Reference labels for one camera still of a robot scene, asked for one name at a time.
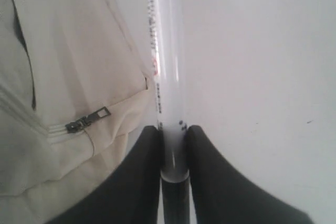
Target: zipper pull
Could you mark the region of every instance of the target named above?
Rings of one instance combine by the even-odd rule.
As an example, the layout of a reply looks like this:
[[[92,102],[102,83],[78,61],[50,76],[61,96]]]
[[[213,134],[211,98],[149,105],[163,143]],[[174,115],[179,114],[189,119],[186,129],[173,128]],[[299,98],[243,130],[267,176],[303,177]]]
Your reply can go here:
[[[110,111],[106,107],[102,107],[100,110],[97,110],[88,116],[83,116],[81,119],[66,124],[65,127],[67,128],[68,133],[77,133],[84,130],[86,127],[89,127],[92,123],[110,115]]]

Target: metal zipper pull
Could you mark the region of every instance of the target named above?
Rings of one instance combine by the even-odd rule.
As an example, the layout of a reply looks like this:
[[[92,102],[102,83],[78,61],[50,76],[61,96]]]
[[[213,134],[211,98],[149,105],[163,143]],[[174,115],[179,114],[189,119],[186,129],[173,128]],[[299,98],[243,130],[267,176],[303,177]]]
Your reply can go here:
[[[65,125],[68,133],[76,133],[84,130],[86,127],[90,126],[92,123],[110,116],[111,113],[106,107],[102,107],[100,110],[89,114],[88,116],[83,116],[81,119],[76,120]]]

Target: beige jacket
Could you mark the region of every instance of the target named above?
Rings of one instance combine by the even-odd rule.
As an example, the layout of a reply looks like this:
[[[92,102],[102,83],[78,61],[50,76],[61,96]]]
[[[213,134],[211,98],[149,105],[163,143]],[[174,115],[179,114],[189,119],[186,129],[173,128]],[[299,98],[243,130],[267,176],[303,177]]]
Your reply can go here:
[[[44,223],[122,161],[152,87],[114,0],[14,3],[29,58],[0,0],[0,223]],[[67,132],[103,107],[110,116]]]

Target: white wall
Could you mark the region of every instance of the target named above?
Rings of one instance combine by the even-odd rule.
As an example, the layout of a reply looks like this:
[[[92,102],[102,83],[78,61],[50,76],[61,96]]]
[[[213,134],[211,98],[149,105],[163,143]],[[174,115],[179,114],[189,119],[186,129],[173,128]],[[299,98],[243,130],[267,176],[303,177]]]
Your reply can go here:
[[[149,66],[146,1],[117,1]],[[189,124],[254,183],[335,223],[336,1],[183,3]]]

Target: clear plastic tube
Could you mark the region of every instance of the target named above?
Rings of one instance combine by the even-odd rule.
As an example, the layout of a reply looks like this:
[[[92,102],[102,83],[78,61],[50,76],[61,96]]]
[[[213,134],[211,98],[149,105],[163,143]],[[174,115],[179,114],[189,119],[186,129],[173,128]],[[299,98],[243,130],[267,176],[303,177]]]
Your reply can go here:
[[[180,0],[148,0],[151,49],[159,129],[163,131],[162,178],[179,183],[188,178],[183,138],[186,132],[183,95],[183,26]]]

